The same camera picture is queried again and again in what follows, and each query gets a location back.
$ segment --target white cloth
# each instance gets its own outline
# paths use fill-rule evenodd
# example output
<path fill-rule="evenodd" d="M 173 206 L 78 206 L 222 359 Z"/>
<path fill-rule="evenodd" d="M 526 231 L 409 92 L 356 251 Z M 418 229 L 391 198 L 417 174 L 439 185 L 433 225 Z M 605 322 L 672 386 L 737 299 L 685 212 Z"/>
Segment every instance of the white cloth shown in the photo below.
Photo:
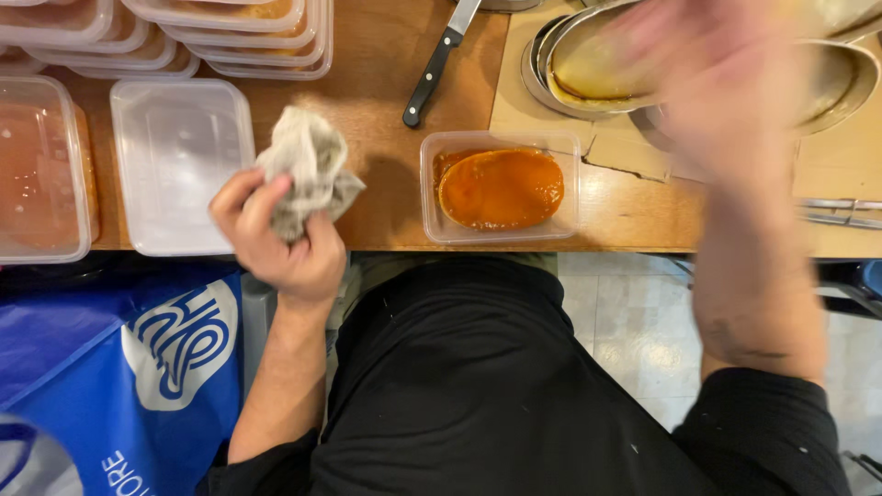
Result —
<path fill-rule="evenodd" d="M 258 156 L 266 181 L 279 174 L 294 179 L 291 191 L 276 205 L 270 227 L 285 241 L 303 237 L 303 223 L 313 212 L 325 209 L 332 221 L 339 219 L 364 183 L 343 170 L 346 141 L 323 117 L 288 106 L 273 128 L 273 144 Z"/>

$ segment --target forearm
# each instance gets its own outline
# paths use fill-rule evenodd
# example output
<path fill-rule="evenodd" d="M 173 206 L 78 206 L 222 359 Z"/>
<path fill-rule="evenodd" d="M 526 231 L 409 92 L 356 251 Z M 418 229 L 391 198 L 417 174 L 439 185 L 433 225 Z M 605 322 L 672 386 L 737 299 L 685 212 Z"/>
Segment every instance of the forearm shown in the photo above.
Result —
<path fill-rule="evenodd" d="M 789 180 L 712 186 L 705 225 L 693 293 L 705 348 L 702 377 L 742 366 L 821 384 L 824 316 Z"/>
<path fill-rule="evenodd" d="M 257 376 L 233 431 L 229 463 L 243 462 L 321 427 L 330 308 L 297 307 L 280 295 Z"/>

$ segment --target person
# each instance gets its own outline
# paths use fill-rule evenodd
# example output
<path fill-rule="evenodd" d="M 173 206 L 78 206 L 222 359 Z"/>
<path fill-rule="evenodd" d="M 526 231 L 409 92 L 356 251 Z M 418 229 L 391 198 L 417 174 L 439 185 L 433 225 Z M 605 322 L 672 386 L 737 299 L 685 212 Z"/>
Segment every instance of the person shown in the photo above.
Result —
<path fill-rule="evenodd" d="M 345 247 L 323 213 L 308 239 L 279 241 L 268 219 L 291 180 L 249 170 L 211 211 L 279 309 L 209 492 L 848 494 L 790 196 L 811 61 L 772 4 L 648 0 L 603 32 L 623 63 L 652 68 L 677 156 L 713 178 L 693 290 L 702 387 L 672 434 L 579 345 L 552 274 L 451 257 L 378 285 L 348 315 L 319 443 Z"/>

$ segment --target stacked plastic containers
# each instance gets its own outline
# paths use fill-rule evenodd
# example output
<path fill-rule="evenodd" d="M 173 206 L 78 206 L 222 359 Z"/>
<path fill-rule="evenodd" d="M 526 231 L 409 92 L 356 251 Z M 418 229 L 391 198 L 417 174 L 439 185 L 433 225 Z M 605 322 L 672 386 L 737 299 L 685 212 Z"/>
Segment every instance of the stacked plastic containers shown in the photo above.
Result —
<path fill-rule="evenodd" d="M 58 81 L 0 76 L 0 266 L 72 262 L 98 236 L 86 115 Z"/>
<path fill-rule="evenodd" d="M 318 79 L 333 58 L 333 0 L 123 0 L 218 73 Z"/>
<path fill-rule="evenodd" d="M 184 79 L 199 64 L 120 0 L 0 0 L 0 43 L 24 50 L 6 63 L 10 57 L 0 55 L 0 73 L 54 64 L 91 78 Z"/>

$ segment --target clear plastic container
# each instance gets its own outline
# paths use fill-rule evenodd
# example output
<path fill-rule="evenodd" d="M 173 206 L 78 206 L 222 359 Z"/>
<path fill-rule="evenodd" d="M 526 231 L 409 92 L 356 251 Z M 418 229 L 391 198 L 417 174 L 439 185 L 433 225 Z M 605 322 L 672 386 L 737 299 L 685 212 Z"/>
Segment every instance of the clear plastic container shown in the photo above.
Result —
<path fill-rule="evenodd" d="M 0 0 L 0 6 L 9 7 L 30 7 L 31 5 L 39 5 L 46 0 Z"/>
<path fill-rule="evenodd" d="M 123 0 L 140 17 L 159 24 L 274 33 L 297 24 L 303 0 L 221 4 L 188 0 Z"/>
<path fill-rule="evenodd" d="M 77 52 L 127 53 L 144 45 L 151 33 L 149 22 L 136 16 L 122 3 L 116 4 L 114 17 L 119 19 L 119 29 L 112 36 L 105 35 L 95 43 L 66 48 Z"/>
<path fill-rule="evenodd" d="M 77 0 L 68 5 L 0 6 L 0 43 L 82 46 L 111 33 L 115 0 Z"/>
<path fill-rule="evenodd" d="M 297 49 L 312 41 L 316 33 L 324 32 L 327 21 L 321 12 L 332 0 L 306 0 L 303 15 L 294 26 L 276 33 L 253 33 L 205 27 L 161 25 L 172 38 L 184 43 L 214 47 L 242 47 L 251 49 Z"/>
<path fill-rule="evenodd" d="M 328 16 L 333 17 L 333 6 L 329 5 Z M 333 62 L 333 30 L 328 29 L 325 39 L 325 50 L 321 58 L 315 63 L 304 67 L 284 67 L 280 65 L 264 64 L 237 64 L 229 62 L 206 63 L 219 74 L 232 78 L 254 79 L 289 79 L 295 81 L 308 81 L 324 77 L 331 70 Z"/>
<path fill-rule="evenodd" d="M 482 231 L 451 221 L 437 203 L 434 160 L 441 153 L 466 150 L 508 150 L 533 147 L 547 150 L 564 173 L 564 197 L 554 215 L 526 229 Z M 579 138 L 569 132 L 436 132 L 422 142 L 420 185 L 422 226 L 426 236 L 438 244 L 483 244 L 535 241 L 570 237 L 579 226 Z"/>
<path fill-rule="evenodd" d="M 86 115 L 58 81 L 0 77 L 0 265 L 72 262 L 98 236 Z"/>
<path fill-rule="evenodd" d="M 321 41 L 320 38 L 314 38 L 309 44 L 299 49 L 242 49 L 189 44 L 187 48 L 199 58 L 212 62 L 307 67 L 322 57 L 325 44 Z"/>
<path fill-rule="evenodd" d="M 151 33 L 143 45 L 123 54 L 35 48 L 26 48 L 25 51 L 46 64 L 123 69 L 126 71 L 156 71 L 174 60 L 178 43 L 170 36 L 166 36 L 156 25 L 150 26 L 150 30 Z"/>
<path fill-rule="evenodd" d="M 248 101 L 219 79 L 120 81 L 110 90 L 129 239 L 150 256 L 230 253 L 208 203 L 254 164 Z"/>
<path fill-rule="evenodd" d="M 268 4 L 272 0 L 189 0 L 190 2 L 215 2 L 217 4 L 253 5 Z"/>
<path fill-rule="evenodd" d="M 46 63 L 28 55 L 19 47 L 5 47 L 0 54 L 0 74 L 36 74 L 46 69 Z"/>
<path fill-rule="evenodd" d="M 125 69 L 95 69 L 93 67 L 71 67 L 71 71 L 92 79 L 140 79 L 155 81 L 174 81 L 189 79 L 199 68 L 199 57 L 190 53 L 178 43 L 175 59 L 156 71 L 126 71 Z"/>

